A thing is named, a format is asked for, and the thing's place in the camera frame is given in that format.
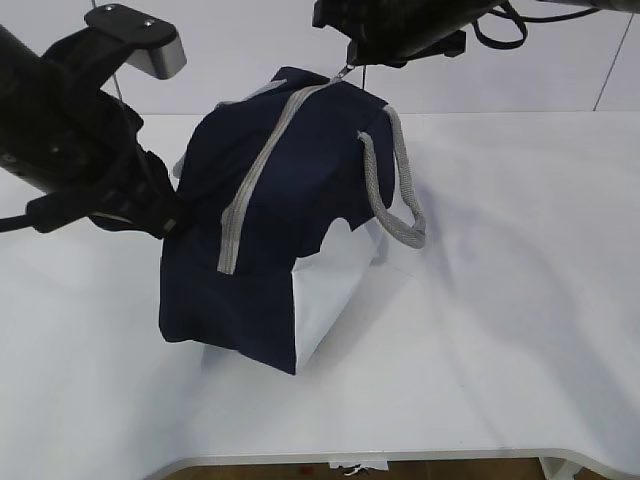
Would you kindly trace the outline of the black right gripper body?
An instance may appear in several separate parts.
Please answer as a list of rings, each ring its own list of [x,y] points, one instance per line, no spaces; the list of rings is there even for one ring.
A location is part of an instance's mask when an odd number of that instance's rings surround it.
[[[319,0],[312,25],[349,39],[350,66],[407,63],[466,50],[463,28],[499,5],[493,0]]]

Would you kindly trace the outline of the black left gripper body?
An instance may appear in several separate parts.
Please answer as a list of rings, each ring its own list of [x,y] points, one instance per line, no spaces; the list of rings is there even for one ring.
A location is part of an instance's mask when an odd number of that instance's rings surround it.
[[[149,230],[150,162],[136,138],[142,120],[101,89],[137,48],[62,39],[40,57],[56,134],[46,145],[55,182],[26,208],[38,231],[83,218],[107,231]]]

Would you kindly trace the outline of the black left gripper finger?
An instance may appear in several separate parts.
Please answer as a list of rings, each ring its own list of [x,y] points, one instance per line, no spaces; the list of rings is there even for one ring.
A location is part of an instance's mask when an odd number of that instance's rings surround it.
[[[157,239],[182,234],[192,225],[193,215],[174,189],[165,163],[141,147],[136,154],[142,174],[142,180],[134,189],[141,202],[136,225]]]

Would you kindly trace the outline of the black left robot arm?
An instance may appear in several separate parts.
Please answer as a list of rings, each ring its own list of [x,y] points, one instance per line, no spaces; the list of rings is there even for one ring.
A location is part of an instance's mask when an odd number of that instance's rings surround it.
[[[1,31],[1,167],[41,193],[2,219],[2,232],[50,233],[88,218],[165,239],[187,225],[164,162],[138,142],[141,117],[102,89],[134,52],[157,45],[87,27],[38,56]]]

